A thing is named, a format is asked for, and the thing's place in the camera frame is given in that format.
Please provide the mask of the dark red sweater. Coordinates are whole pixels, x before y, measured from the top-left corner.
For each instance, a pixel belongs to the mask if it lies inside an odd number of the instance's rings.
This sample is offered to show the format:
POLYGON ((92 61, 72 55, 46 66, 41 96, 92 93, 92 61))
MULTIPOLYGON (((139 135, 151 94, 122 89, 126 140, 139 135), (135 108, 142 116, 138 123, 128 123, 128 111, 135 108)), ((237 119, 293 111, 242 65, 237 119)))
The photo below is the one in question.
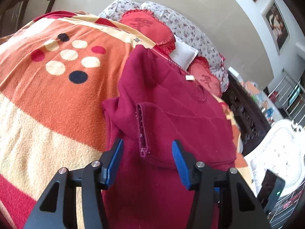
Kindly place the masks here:
POLYGON ((193 193, 180 181, 172 143, 225 171, 236 159, 231 121, 209 91, 143 46, 129 55, 118 91, 102 103, 107 146, 124 143, 114 185, 103 195, 110 228, 185 228, 193 193))

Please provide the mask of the white ornate chair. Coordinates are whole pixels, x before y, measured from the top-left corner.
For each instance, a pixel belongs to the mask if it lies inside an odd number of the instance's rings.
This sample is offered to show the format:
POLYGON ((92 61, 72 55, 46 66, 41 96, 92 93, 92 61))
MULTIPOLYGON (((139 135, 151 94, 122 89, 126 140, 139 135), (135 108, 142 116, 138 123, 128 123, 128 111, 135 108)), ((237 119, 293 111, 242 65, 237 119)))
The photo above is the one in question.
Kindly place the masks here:
POLYGON ((304 180, 304 128, 288 119, 273 124, 261 143, 245 156, 255 196, 262 188, 266 171, 285 181, 281 197, 294 192, 304 180))

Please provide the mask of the dark carved wooden cabinet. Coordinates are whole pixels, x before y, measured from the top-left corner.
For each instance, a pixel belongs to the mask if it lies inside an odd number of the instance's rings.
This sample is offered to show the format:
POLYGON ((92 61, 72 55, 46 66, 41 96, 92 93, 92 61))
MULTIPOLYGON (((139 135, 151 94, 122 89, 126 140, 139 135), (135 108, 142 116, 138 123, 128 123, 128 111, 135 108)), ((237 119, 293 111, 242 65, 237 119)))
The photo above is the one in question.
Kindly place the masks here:
POLYGON ((234 113, 241 132, 242 154, 246 156, 262 142, 271 127, 258 105, 236 77, 230 73, 228 75, 229 86, 222 94, 222 100, 234 113))

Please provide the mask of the metal stair railing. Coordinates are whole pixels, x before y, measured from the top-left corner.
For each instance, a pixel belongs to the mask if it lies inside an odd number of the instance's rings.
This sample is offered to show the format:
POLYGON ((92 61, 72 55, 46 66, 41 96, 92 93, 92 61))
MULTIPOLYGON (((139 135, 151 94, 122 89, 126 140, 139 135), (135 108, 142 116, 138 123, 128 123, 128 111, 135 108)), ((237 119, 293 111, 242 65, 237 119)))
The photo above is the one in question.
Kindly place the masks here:
POLYGON ((283 68, 281 79, 268 98, 274 103, 283 118, 290 119, 304 127, 304 72, 299 79, 294 79, 283 68))

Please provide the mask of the right red heart pillow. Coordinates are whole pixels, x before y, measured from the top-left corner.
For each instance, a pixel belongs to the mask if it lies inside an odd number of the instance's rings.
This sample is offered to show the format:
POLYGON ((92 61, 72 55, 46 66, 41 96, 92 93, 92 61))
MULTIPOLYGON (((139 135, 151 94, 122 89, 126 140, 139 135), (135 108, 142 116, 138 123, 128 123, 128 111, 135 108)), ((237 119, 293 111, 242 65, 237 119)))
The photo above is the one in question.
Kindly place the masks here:
POLYGON ((197 56, 188 67, 188 72, 210 93, 217 97, 222 96, 220 82, 218 78, 211 73, 206 58, 197 56))

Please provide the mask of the red heart pillow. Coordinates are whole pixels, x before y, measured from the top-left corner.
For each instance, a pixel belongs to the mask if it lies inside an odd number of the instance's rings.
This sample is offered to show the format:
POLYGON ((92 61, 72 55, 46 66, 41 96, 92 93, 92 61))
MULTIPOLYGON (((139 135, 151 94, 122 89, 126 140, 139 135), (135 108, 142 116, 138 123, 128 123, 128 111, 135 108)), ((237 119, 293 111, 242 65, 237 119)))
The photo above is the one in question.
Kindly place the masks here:
POLYGON ((218 78, 211 73, 206 58, 197 56, 188 67, 188 72, 210 93, 217 97, 222 96, 220 82, 218 78))
POLYGON ((122 15, 119 22, 145 35, 167 55, 176 49, 176 40, 171 29, 148 9, 128 10, 122 15))

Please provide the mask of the orange patterned love blanket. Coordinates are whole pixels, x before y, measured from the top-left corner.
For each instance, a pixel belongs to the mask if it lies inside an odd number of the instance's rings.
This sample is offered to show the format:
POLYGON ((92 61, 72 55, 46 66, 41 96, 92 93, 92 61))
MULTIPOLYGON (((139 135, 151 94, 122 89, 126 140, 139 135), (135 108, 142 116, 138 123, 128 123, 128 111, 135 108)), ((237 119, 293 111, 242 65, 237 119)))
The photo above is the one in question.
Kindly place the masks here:
MULTIPOLYGON (((51 12, 3 41, 1 213, 13 227, 25 226, 60 168, 85 168, 111 148, 102 103, 119 96, 125 63, 137 46, 180 68, 139 31, 94 15, 51 12)), ((186 80, 198 83, 181 70, 186 80)), ((250 170, 238 152, 234 115, 212 95, 231 121, 236 147, 232 167, 250 183, 250 170)))

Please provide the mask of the small white pillow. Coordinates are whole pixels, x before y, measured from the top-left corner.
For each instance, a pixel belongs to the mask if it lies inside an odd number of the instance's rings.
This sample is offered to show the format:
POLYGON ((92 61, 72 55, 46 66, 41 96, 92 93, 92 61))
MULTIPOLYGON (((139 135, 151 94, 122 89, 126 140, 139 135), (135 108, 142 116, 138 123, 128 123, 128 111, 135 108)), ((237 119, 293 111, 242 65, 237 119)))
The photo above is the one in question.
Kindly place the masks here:
POLYGON ((175 50, 169 56, 182 69, 187 70, 190 64, 198 55, 198 50, 184 43, 177 36, 175 37, 175 50))

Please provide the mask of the floral bed headboard cover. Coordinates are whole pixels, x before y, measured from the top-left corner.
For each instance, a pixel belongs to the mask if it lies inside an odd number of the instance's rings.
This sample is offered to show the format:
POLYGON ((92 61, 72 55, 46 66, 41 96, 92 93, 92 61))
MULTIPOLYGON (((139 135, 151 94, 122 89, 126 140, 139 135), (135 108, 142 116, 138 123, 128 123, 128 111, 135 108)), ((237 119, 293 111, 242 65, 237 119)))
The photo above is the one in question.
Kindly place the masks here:
POLYGON ((221 92, 224 93, 227 90, 229 75, 224 67, 224 56, 219 53, 208 36, 199 27, 175 10, 150 1, 140 4, 132 0, 115 0, 99 14, 99 17, 119 21, 125 12, 135 9, 152 11, 153 15, 165 23, 175 36, 197 49, 198 56, 207 59, 211 73, 218 78, 221 92))

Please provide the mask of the left red heart pillow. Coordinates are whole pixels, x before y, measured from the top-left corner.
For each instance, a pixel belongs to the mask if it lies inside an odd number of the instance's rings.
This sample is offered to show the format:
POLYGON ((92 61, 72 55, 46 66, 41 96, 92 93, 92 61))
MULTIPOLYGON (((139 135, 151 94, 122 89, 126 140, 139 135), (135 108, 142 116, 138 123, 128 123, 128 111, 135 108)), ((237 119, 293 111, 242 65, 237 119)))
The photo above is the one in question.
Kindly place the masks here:
POLYGON ((119 22, 145 35, 167 55, 176 49, 176 40, 171 29, 148 9, 128 10, 122 15, 119 22))

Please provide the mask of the dark wooden side table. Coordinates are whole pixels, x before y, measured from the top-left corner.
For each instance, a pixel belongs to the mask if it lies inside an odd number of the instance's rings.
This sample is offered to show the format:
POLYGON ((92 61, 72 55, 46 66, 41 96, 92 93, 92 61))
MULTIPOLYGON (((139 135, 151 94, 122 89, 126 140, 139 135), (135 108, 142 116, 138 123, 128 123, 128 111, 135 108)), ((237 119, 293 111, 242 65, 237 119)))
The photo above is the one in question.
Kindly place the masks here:
MULTIPOLYGON (((8 0, 1 5, 1 37, 15 33, 22 27, 22 22, 30 0, 8 0)), ((55 0, 49 2, 45 14, 50 13, 55 0)))

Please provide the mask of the framed wall photo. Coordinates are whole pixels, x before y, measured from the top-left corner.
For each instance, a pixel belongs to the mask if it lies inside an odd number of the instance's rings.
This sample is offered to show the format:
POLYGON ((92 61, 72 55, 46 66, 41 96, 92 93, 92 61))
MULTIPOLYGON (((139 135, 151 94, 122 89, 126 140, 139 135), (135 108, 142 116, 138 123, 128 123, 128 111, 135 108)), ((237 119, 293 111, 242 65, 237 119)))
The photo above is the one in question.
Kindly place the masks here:
POLYGON ((290 39, 290 34, 275 0, 268 2, 262 12, 262 17, 271 33, 277 53, 280 55, 290 39))

